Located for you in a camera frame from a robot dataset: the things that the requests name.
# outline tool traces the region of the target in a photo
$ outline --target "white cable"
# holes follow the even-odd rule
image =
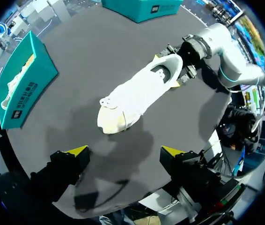
[[[225,87],[226,90],[228,90],[230,93],[240,93],[242,91],[245,91],[247,89],[249,89],[252,85],[248,86],[247,88],[243,89],[243,90],[230,90],[229,88]]]
[[[264,98],[264,104],[263,104],[263,107],[262,107],[262,110],[260,111],[260,113],[262,114],[264,110],[265,110],[265,98]]]
[[[265,111],[263,112],[263,114],[260,115],[259,119],[255,122],[255,124],[253,125],[253,128],[251,130],[251,133],[253,133],[254,131],[256,131],[259,123],[261,122],[263,116],[265,116]]]

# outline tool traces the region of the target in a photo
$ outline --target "round table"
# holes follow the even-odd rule
[[[97,127],[99,99],[134,76],[156,53],[180,46],[205,25],[189,11],[140,24],[94,6],[57,26],[44,44],[59,75],[40,96],[21,129],[8,136],[27,174],[58,150],[88,145],[90,163],[76,186],[54,205],[73,218],[95,217],[141,200],[170,176],[159,163],[161,145],[199,152],[224,113],[229,94],[207,60],[196,79],[171,89],[130,129],[105,135]]]

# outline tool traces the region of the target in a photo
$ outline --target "yellow tag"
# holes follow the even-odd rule
[[[87,145],[84,145],[84,146],[76,148],[76,149],[72,149],[72,150],[69,150],[69,151],[64,151],[64,153],[70,153],[70,154],[75,155],[75,157],[77,157],[86,148],[87,148]]]
[[[180,153],[185,153],[185,151],[177,150],[177,149],[170,148],[170,147],[167,147],[167,146],[164,146],[164,145],[162,145],[162,147],[163,147],[167,152],[169,152],[172,156],[179,155]]]

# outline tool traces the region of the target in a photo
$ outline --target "robotic arm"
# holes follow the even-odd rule
[[[224,25],[215,23],[196,35],[187,36],[184,40],[177,53],[184,62],[195,65],[202,59],[220,56],[218,78],[223,86],[231,88],[247,84],[265,87],[265,69],[246,62]]]

